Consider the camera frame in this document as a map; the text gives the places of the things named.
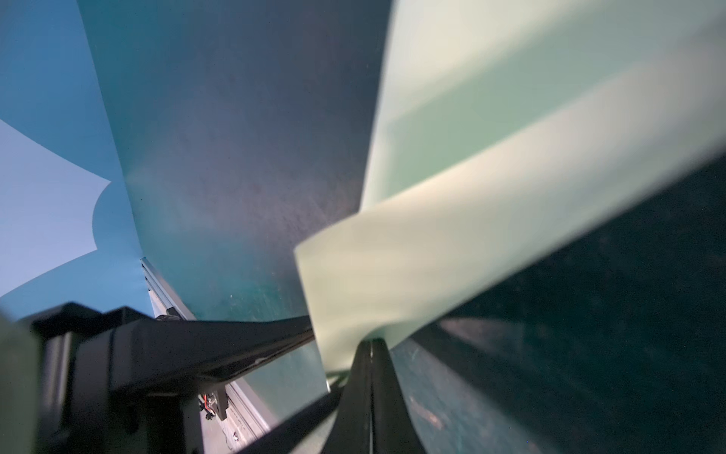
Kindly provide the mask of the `light green paper sheet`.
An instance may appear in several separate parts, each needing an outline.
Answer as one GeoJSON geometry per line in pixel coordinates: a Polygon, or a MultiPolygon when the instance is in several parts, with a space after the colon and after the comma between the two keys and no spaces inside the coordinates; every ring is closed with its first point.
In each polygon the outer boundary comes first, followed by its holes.
{"type": "Polygon", "coordinates": [[[721,1],[397,1],[360,210],[295,251],[323,370],[722,152],[721,1]]]}

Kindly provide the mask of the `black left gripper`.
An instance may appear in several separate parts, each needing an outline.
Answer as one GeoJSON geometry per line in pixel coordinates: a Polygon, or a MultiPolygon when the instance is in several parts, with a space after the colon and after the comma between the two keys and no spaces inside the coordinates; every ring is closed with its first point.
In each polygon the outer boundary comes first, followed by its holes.
{"type": "Polygon", "coordinates": [[[307,316],[158,320],[76,303],[21,323],[41,342],[38,453],[202,453],[196,394],[315,339],[307,316]]]}

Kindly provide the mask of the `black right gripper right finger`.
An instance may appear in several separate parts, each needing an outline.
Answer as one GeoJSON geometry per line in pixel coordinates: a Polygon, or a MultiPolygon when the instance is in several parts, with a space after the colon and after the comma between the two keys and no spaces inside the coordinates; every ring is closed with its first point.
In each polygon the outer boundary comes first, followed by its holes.
{"type": "Polygon", "coordinates": [[[424,454],[411,422],[387,344],[372,341],[372,435],[374,453],[424,454]]]}

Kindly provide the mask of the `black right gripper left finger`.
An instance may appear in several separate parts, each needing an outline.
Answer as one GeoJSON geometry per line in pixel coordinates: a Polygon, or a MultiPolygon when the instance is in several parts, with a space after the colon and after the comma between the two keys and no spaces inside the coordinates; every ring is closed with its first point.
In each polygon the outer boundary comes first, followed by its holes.
{"type": "Polygon", "coordinates": [[[322,453],[372,452],[372,343],[361,342],[322,453]]]}

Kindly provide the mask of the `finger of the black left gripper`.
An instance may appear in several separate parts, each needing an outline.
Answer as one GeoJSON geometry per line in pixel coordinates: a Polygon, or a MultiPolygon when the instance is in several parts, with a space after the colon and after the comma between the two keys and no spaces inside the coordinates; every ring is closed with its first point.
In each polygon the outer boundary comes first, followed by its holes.
{"type": "Polygon", "coordinates": [[[342,387],[333,389],[240,450],[239,454],[290,453],[338,408],[342,394],[342,387]]]}

